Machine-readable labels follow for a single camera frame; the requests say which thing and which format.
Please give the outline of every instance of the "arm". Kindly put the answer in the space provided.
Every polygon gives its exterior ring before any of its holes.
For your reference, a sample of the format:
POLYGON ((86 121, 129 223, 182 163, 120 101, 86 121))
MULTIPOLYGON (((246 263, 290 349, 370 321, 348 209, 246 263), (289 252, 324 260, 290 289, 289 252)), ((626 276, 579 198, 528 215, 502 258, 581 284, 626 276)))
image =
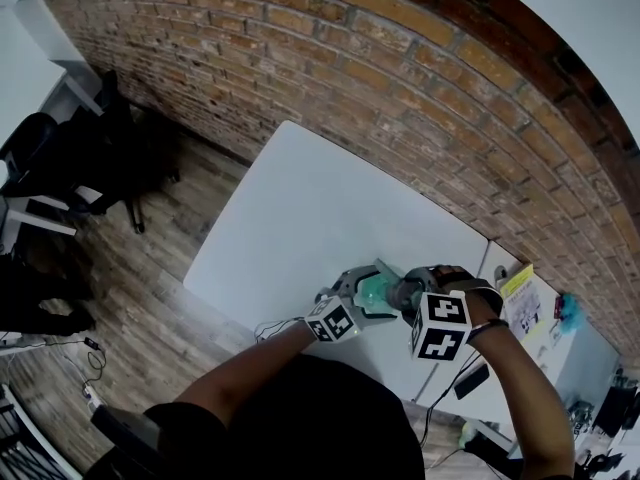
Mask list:
POLYGON ((304 322, 241 352, 203 375, 176 402, 189 402, 229 426, 238 408, 289 361, 315 341, 304 322))
MULTIPOLYGON (((484 300, 467 294, 474 325, 495 318, 484 300)), ((573 476, 573 435, 560 397, 516 337, 504 327, 480 333, 471 343, 500 381, 525 460, 523 480, 573 476)))

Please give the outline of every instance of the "wooden floor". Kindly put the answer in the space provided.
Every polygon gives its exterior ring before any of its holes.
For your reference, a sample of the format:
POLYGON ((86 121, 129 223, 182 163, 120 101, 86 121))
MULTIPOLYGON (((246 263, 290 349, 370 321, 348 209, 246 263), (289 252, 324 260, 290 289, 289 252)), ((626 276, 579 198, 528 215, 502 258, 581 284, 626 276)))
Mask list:
MULTIPOLYGON (((143 198, 144 234, 133 232, 122 203, 106 216, 74 220, 79 231, 72 239, 34 230, 26 233, 31 254, 49 258, 54 270, 64 264, 67 272, 75 269, 89 280, 96 300, 86 307, 97 326, 82 336, 97 341, 108 361, 94 387, 106 403, 132 411, 172 400, 196 377, 252 342, 250 331, 182 286, 189 265, 246 167, 165 123, 148 119, 147 131, 165 149, 169 146, 181 181, 167 181, 161 190, 143 198)), ((48 302, 47 307, 68 312, 60 301, 48 302)), ((110 448, 91 426, 81 395, 78 368, 85 376, 94 374, 87 363, 88 350, 72 344, 0 358, 0 378, 10 382, 41 429, 80 471, 110 448)), ((421 434, 424 410, 406 407, 421 434)), ((436 416, 425 447, 426 466, 455 450, 459 435, 456 419, 436 416)), ((483 462, 464 452, 427 472, 427 478, 434 479, 462 476, 494 478, 483 462)))

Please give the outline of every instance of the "wristband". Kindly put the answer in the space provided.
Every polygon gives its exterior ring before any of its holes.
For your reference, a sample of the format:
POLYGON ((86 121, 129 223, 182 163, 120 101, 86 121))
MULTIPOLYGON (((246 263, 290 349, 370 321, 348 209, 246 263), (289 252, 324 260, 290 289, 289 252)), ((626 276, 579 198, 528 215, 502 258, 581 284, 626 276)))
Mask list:
POLYGON ((467 339, 467 343, 470 343, 471 340, 473 340, 475 337, 478 336, 478 334, 486 331, 487 329, 491 329, 492 327, 506 327, 508 329, 509 324, 505 320, 500 320, 499 318, 491 318, 484 324, 471 329, 471 332, 469 333, 469 338, 467 339))

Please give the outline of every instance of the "black shirt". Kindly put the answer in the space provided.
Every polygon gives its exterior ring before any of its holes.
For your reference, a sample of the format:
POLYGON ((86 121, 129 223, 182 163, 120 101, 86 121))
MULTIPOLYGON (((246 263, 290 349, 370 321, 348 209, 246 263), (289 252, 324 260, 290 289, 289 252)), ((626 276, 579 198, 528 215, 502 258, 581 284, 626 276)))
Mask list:
MULTIPOLYGON (((424 478, 422 451, 400 400, 338 362, 299 356, 228 429, 191 404, 158 405, 145 414, 171 442, 173 472, 166 478, 424 478)), ((114 449, 85 478, 141 479, 129 462, 114 449)))

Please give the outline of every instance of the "brick wall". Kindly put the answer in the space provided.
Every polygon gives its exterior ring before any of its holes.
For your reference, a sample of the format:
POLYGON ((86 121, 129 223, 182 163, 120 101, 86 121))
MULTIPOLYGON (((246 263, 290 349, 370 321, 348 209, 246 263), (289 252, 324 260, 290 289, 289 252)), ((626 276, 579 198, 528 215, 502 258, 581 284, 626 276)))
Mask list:
POLYGON ((635 143, 517 0, 46 2, 132 101, 249 160, 298 122, 533 261, 640 355, 635 143))

